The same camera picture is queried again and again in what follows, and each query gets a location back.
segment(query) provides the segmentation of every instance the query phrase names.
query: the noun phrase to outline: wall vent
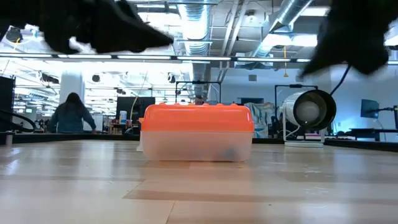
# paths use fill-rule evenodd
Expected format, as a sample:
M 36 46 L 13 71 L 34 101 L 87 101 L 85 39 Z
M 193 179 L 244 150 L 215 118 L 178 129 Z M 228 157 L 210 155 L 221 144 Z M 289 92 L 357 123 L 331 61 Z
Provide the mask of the wall vent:
M 257 75 L 249 75 L 249 82 L 256 82 L 257 81 Z

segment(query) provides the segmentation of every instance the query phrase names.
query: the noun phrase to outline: ductwork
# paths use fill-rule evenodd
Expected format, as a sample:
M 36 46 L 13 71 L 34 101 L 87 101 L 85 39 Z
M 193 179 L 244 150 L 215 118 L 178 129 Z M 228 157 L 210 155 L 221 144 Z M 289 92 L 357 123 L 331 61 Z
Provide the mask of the ductwork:
M 164 2 L 164 4 L 138 4 L 137 11 L 138 13 L 148 12 L 178 14 L 178 9 L 176 7 L 170 7 L 167 2 Z
M 266 57 L 271 48 L 273 48 L 272 43 L 268 43 L 268 34 L 283 28 L 287 28 L 288 31 L 292 32 L 293 23 L 312 2 L 313 0 L 284 0 L 280 10 L 267 16 L 266 21 L 263 23 L 264 40 L 253 52 L 252 57 Z
M 178 9 L 183 22 L 183 37 L 187 40 L 198 42 L 186 42 L 185 51 L 191 56 L 206 56 L 209 54 L 209 44 L 200 42 L 209 39 L 210 30 L 210 6 L 202 4 L 179 4 Z M 205 63 L 193 64 L 193 80 L 204 80 Z M 194 86 L 195 95 L 203 94 L 203 86 Z

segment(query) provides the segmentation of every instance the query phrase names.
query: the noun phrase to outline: desk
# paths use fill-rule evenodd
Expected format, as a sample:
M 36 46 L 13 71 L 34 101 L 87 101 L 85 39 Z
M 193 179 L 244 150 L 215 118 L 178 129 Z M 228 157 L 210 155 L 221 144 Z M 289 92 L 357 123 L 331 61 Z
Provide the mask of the desk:
M 353 128 L 350 136 L 354 136 L 355 140 L 373 138 L 375 141 L 380 141 L 380 133 L 398 133 L 398 129 Z
M 246 162 L 148 161 L 138 145 L 0 147 L 0 223 L 398 223 L 393 152 L 253 144 Z
M 139 125 L 138 124 L 133 124 L 131 126 L 133 129 L 138 129 L 138 132 L 136 134 L 139 134 Z M 111 124 L 109 126 L 109 131 L 108 134 L 124 134 L 127 130 L 126 124 Z

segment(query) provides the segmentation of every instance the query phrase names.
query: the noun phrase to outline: silver air duct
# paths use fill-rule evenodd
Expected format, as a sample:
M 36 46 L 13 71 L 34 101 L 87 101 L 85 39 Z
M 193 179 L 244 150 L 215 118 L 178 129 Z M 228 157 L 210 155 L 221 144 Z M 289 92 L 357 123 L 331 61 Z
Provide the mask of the silver air duct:
M 186 42 L 185 51 L 191 56 L 206 56 L 209 44 L 201 42 L 209 39 L 210 6 L 202 4 L 179 4 L 178 9 L 183 21 L 183 37 L 197 42 Z M 204 80 L 207 64 L 193 64 L 193 81 Z M 203 85 L 195 85 L 195 95 L 201 95 Z
M 290 95 L 282 104 L 286 119 L 305 129 L 319 131 L 327 128 L 336 116 L 336 103 L 321 90 Z
M 266 36 L 270 32 L 274 32 L 283 27 L 288 28 L 290 32 L 293 30 L 293 23 L 299 18 L 301 13 L 312 3 L 313 0 L 284 0 L 279 11 L 267 16 L 266 21 L 262 25 L 264 31 L 264 40 L 259 44 L 253 52 L 252 57 L 266 57 L 273 46 L 267 43 Z

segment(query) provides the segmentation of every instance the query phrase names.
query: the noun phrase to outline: black cable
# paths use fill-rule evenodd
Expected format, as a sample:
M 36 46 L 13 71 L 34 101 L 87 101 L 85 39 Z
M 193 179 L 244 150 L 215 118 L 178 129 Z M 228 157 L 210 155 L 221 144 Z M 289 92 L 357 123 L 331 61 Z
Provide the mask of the black cable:
M 25 133 L 31 133 L 31 132 L 33 132 L 35 130 L 36 124 L 29 118 L 26 118 L 26 117 L 24 117 L 22 115 L 19 115 L 19 114 L 15 114 L 15 113 L 11 113 L 11 112 L 8 112 L 8 111 L 4 111 L 4 110 L 0 110 L 0 114 L 11 115 L 11 116 L 23 119 L 23 120 L 27 121 L 30 125 L 32 125 L 32 129 L 24 128 L 21 125 L 13 123 L 12 121 L 4 119 L 4 118 L 2 118 L 0 116 L 0 123 L 8 124 L 13 130 L 22 131 L 22 132 L 25 132 Z
M 347 76 L 347 74 L 348 74 L 350 68 L 351 68 L 351 65 L 348 65 L 346 71 L 344 72 L 343 77 L 341 78 L 341 80 L 340 80 L 340 82 L 337 84 L 337 86 L 331 91 L 330 95 L 333 95 L 333 94 L 335 93 L 335 91 L 336 91 L 336 90 L 341 86 L 341 84 L 344 82 L 344 80 L 346 79 L 346 76 Z
M 381 124 L 380 120 L 377 119 L 377 121 L 378 121 L 378 123 L 380 124 L 381 129 L 384 130 L 384 127 L 383 127 L 383 125 Z M 387 142 L 386 133 L 383 133 L 383 134 L 384 134 L 384 141 Z

